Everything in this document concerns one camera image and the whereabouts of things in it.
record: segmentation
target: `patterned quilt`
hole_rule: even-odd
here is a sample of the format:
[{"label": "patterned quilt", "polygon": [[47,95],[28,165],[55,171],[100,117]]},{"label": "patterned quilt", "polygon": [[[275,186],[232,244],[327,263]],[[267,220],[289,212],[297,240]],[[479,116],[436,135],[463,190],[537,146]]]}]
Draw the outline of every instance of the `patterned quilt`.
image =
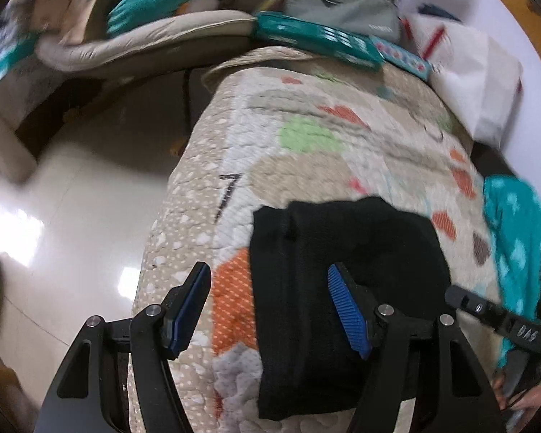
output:
[{"label": "patterned quilt", "polygon": [[[208,73],[214,98],[168,182],[146,246],[133,313],[160,302],[197,260],[214,271],[188,350],[170,362],[195,432],[344,432],[351,411],[258,418],[263,366],[248,265],[252,213],[291,200],[379,195],[434,223],[453,282],[498,300],[482,178],[456,123],[422,81],[391,65],[357,70],[295,49],[249,52]],[[487,373],[500,340],[460,324]],[[144,432],[131,369],[130,424]],[[408,431],[413,401],[396,431]]]}]

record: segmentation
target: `chair leg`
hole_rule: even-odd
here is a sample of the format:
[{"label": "chair leg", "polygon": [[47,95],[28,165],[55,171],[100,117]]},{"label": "chair leg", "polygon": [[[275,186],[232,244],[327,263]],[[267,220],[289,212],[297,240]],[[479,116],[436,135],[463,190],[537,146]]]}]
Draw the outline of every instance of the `chair leg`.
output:
[{"label": "chair leg", "polygon": [[182,76],[182,97],[183,108],[185,115],[186,134],[190,135],[193,131],[193,121],[190,118],[190,74],[193,69],[186,69]]}]

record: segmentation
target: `teal cloth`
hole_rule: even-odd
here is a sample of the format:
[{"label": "teal cloth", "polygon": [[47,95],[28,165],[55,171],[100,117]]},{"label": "teal cloth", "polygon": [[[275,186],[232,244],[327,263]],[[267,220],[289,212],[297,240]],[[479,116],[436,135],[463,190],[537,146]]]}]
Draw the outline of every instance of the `teal cloth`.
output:
[{"label": "teal cloth", "polygon": [[[483,186],[483,212],[491,229],[502,305],[537,321],[541,295],[541,199],[522,180],[491,176]],[[500,366],[513,344],[505,339]]]},{"label": "teal cloth", "polygon": [[174,16],[180,5],[189,0],[122,0],[108,15],[110,37],[137,27]]}]

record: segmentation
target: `metal screw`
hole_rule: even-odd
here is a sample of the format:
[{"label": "metal screw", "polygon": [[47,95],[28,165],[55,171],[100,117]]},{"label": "metal screw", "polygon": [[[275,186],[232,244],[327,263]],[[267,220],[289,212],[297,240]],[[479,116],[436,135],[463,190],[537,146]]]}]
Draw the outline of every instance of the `metal screw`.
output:
[{"label": "metal screw", "polygon": [[390,304],[381,304],[378,307],[378,312],[383,316],[392,316],[395,312],[395,309]]},{"label": "metal screw", "polygon": [[447,325],[447,326],[454,324],[453,316],[449,314],[441,314],[439,316],[439,321],[441,321],[441,324]]},{"label": "metal screw", "polygon": [[144,312],[146,313],[147,316],[150,316],[150,317],[154,317],[154,316],[157,316],[160,314],[160,311],[162,311],[162,307],[160,306],[160,304],[151,304],[150,306],[148,306]]},{"label": "metal screw", "polygon": [[102,321],[102,318],[100,316],[90,316],[87,319],[87,326],[88,327],[96,327],[100,322]]}]

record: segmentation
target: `tiled floor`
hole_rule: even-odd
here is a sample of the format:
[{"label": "tiled floor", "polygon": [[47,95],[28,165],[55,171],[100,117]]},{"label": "tiled floor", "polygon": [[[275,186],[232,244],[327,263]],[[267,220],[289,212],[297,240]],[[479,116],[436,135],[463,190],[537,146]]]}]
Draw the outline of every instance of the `tiled floor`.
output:
[{"label": "tiled floor", "polygon": [[66,124],[24,185],[0,177],[0,356],[38,405],[88,316],[130,316],[146,235],[177,162],[179,94],[178,74],[155,78]]}]

